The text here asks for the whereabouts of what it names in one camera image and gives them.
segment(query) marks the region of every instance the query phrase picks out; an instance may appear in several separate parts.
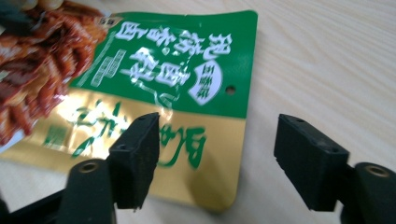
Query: green label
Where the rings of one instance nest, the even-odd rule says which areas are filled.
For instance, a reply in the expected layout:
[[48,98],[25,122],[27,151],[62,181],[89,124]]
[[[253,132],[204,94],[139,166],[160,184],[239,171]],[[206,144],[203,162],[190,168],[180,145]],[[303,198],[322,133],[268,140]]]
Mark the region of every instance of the green label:
[[121,13],[71,87],[183,112],[245,118],[257,14]]

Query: wooden table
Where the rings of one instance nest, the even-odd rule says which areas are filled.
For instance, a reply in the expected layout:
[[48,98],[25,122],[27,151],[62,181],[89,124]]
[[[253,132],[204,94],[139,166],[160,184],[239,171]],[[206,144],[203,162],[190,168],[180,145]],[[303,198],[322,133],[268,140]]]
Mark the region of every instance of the wooden table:
[[[119,223],[339,223],[310,212],[273,156],[277,117],[305,119],[351,152],[396,171],[396,2],[137,1],[86,3],[120,11],[217,14],[254,9],[259,24],[244,155],[234,205],[223,214],[148,197]],[[0,161],[11,210],[62,189],[64,174]]]

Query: black mechanical part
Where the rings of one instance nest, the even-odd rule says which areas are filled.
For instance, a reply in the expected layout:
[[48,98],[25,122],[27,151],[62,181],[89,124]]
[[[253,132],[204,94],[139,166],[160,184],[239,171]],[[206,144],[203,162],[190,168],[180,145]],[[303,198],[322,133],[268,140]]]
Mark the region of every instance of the black mechanical part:
[[83,161],[69,173],[56,224],[116,223],[104,160]]
[[106,160],[74,166],[66,188],[9,213],[0,199],[1,224],[113,224],[119,208],[141,208],[159,151],[159,115],[134,120],[110,149]]
[[335,176],[347,168],[349,153],[302,119],[280,115],[275,157],[286,176],[315,211],[333,211]]
[[396,223],[396,174],[369,162],[350,167],[349,152],[304,120],[279,116],[274,154],[309,209],[333,211],[338,200],[344,224]]
[[141,208],[149,193],[160,156],[159,150],[150,150],[160,148],[158,119],[157,113],[135,119],[110,148],[106,160],[118,208]]

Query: snack package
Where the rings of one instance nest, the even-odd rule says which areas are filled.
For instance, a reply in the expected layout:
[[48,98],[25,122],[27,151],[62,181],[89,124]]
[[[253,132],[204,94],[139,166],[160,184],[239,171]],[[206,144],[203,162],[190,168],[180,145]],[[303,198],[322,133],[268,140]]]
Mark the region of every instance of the snack package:
[[32,134],[0,154],[67,172],[159,112],[160,159],[149,193],[223,211],[237,190],[257,14],[103,17],[92,65]]

